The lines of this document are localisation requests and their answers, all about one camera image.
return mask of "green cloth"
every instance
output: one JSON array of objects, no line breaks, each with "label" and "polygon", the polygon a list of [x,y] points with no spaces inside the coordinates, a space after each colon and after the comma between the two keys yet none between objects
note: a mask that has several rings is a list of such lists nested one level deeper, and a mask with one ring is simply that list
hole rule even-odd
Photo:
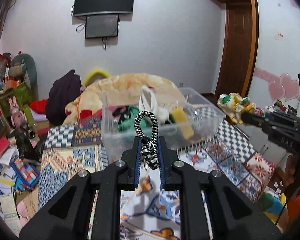
[{"label": "green cloth", "polygon": [[[120,124],[119,124],[119,131],[128,131],[128,130],[134,130],[134,119],[136,118],[136,116],[139,114],[139,109],[135,106],[129,106],[128,107],[128,116],[130,118],[122,121]],[[142,119],[141,122],[140,122],[140,127],[141,127],[141,130],[142,129],[145,129],[147,127],[151,127],[151,124],[148,123],[146,121],[146,119]]]}]

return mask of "stuffed animal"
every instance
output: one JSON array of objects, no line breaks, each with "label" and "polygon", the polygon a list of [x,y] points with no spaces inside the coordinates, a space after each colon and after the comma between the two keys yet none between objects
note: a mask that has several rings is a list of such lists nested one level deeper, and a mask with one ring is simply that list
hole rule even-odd
[{"label": "stuffed animal", "polygon": [[20,111],[19,105],[17,104],[16,97],[13,97],[13,102],[9,98],[10,113],[11,113],[11,123],[16,129],[20,129],[20,126],[23,122],[26,122],[26,116],[22,111]]}]

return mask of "black and white rope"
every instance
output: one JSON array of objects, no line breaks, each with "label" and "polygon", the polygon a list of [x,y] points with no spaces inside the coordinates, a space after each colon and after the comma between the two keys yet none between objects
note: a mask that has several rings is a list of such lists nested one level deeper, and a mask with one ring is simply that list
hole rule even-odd
[{"label": "black and white rope", "polygon": [[[152,124],[151,139],[145,136],[144,133],[141,131],[140,122],[144,117],[149,118]],[[149,111],[140,112],[134,119],[134,130],[136,131],[136,134],[141,138],[142,141],[141,154],[143,156],[143,159],[152,170],[157,169],[159,167],[159,159],[157,152],[158,121],[155,115]]]}]

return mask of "wooden door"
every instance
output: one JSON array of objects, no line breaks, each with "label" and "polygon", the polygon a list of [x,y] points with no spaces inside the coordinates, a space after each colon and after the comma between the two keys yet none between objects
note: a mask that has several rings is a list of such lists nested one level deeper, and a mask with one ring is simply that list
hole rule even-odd
[{"label": "wooden door", "polygon": [[232,92],[242,93],[251,50],[251,12],[251,3],[226,4],[226,34],[217,97]]}]

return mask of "pink heart sticker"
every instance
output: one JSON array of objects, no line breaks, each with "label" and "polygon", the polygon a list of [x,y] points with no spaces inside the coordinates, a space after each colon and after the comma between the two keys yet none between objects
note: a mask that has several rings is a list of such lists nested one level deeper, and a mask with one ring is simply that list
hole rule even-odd
[{"label": "pink heart sticker", "polygon": [[260,78],[269,81],[270,73],[268,71],[262,70],[260,73]]},{"label": "pink heart sticker", "polygon": [[300,86],[298,80],[291,80],[288,74],[282,74],[280,76],[280,85],[285,89],[284,98],[286,101],[297,98],[300,95]]},{"label": "pink heart sticker", "polygon": [[274,76],[272,81],[276,82],[277,84],[280,84],[280,78],[278,76]]},{"label": "pink heart sticker", "polygon": [[259,78],[260,74],[261,74],[261,68],[256,67],[254,69],[254,75]]},{"label": "pink heart sticker", "polygon": [[271,81],[268,83],[268,91],[272,101],[277,99],[281,99],[285,95],[284,87],[275,81]]}]

